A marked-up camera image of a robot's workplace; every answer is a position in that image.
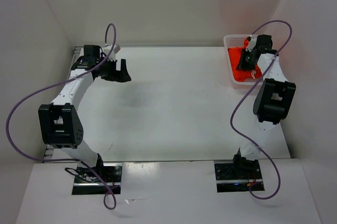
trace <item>red cloth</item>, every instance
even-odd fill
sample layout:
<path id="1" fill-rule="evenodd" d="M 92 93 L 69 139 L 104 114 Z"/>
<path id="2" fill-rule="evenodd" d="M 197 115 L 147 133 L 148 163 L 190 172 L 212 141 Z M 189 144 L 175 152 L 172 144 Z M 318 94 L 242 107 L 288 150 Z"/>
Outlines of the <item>red cloth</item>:
<path id="1" fill-rule="evenodd" d="M 236 67 L 240 62 L 241 57 L 241 51 L 247 47 L 247 44 L 245 42 L 245 47 L 235 47 L 235 48 L 228 48 L 228 53 L 230 56 L 232 71 L 234 79 L 238 82 L 244 82 L 247 78 L 253 78 L 252 77 L 252 71 L 244 71 L 244 70 L 237 70 Z M 260 78 L 262 76 L 260 68 L 256 65 L 255 67 L 256 73 L 254 74 L 255 78 Z"/>

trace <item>white table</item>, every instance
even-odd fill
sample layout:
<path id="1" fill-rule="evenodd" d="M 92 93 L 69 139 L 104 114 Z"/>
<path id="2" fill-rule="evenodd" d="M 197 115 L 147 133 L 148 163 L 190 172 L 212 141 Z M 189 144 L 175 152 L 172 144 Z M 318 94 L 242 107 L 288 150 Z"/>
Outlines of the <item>white table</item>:
<path id="1" fill-rule="evenodd" d="M 249 192 L 217 193 L 212 161 L 125 163 L 113 211 L 104 208 L 103 195 L 71 195 L 74 178 L 64 167 L 76 164 L 35 164 L 16 224 L 319 224 L 300 161 L 275 163 L 282 185 L 270 200 L 256 200 Z M 267 196 L 277 177 L 268 160 L 260 166 L 266 191 L 256 194 Z"/>
<path id="2" fill-rule="evenodd" d="M 245 139 L 229 121 L 245 90 L 233 88 L 223 47 L 125 47 L 117 58 L 127 59 L 132 81 L 97 79 L 78 108 L 84 140 L 104 161 L 233 158 Z M 255 96 L 234 120 L 247 134 L 254 127 Z M 265 150 L 290 158 L 280 125 Z M 53 158 L 62 157 L 67 155 L 54 151 Z"/>

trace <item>robotic arm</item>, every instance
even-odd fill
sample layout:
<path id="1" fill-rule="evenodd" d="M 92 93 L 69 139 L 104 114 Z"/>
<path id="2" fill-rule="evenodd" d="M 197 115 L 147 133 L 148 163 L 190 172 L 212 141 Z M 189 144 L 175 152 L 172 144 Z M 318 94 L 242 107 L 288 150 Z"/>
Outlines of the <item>robotic arm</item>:
<path id="1" fill-rule="evenodd" d="M 272 49 L 271 36 L 259 35 L 256 38 L 250 36 L 247 40 L 248 46 L 242 50 L 237 69 L 254 70 L 257 64 L 261 71 L 265 72 L 276 53 L 276 50 Z M 252 134 L 252 138 L 261 147 L 271 130 L 286 118 L 296 90 L 296 85 L 284 77 L 278 56 L 263 80 L 253 106 L 256 121 Z M 234 156 L 233 165 L 240 169 L 255 170 L 260 152 L 257 146 L 247 142 Z"/>
<path id="2" fill-rule="evenodd" d="M 111 46 L 101 48 L 95 45 L 85 45 L 84 53 L 71 68 L 70 79 L 92 69 L 103 60 Z M 67 83 L 50 104 L 43 104 L 38 109 L 39 122 L 44 143 L 56 149 L 62 149 L 71 158 L 79 159 L 96 169 L 101 174 L 103 161 L 83 140 L 84 130 L 77 115 L 78 106 L 86 90 L 97 77 L 112 82 L 131 81 L 126 69 L 126 60 L 121 59 L 121 70 L 116 70 L 116 53 L 120 47 L 116 45 L 109 59 L 91 74 Z"/>

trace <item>white basket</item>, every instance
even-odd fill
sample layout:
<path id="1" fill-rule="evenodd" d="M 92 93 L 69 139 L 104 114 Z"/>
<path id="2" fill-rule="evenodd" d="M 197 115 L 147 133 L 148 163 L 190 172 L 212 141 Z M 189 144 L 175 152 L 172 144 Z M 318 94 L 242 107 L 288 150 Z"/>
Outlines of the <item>white basket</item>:
<path id="1" fill-rule="evenodd" d="M 244 46 L 244 40 L 249 36 L 250 34 L 235 34 L 235 35 L 226 35 L 223 38 L 223 44 L 225 46 L 225 55 L 227 59 L 227 65 L 228 65 L 228 70 L 231 75 L 231 79 L 234 83 L 234 87 L 236 85 L 241 85 L 241 86 L 251 86 L 255 83 L 256 79 L 246 79 L 244 82 L 238 82 L 237 80 L 234 79 L 233 71 L 232 71 L 232 66 L 231 66 L 231 60 L 230 60 L 230 55 L 228 53 L 228 48 L 233 48 L 233 47 L 243 47 Z"/>

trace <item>white wall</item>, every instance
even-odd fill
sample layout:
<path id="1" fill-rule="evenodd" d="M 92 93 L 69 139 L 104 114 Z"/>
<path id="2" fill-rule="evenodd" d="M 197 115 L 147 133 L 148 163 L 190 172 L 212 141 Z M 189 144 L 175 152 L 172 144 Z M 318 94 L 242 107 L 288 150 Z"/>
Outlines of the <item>white wall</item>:
<path id="1" fill-rule="evenodd" d="M 14 223 L 33 164 L 8 143 L 5 121 L 21 97 L 66 77 L 72 48 L 46 0 L 0 0 L 0 5 L 0 216 L 1 223 Z M 13 139 L 26 153 L 43 156 L 37 109 L 55 92 L 26 101 L 13 116 Z"/>
<path id="2" fill-rule="evenodd" d="M 324 224 L 337 220 L 336 17 L 337 0 L 281 0 L 272 17 L 293 26 L 280 60 L 297 89 L 282 128 L 294 156 L 302 159 Z M 288 35 L 280 24 L 270 25 L 267 32 L 276 45 Z"/>
<path id="3" fill-rule="evenodd" d="M 222 44 L 270 19 L 279 0 L 48 0 L 73 45 L 102 44 L 108 22 L 121 44 Z"/>

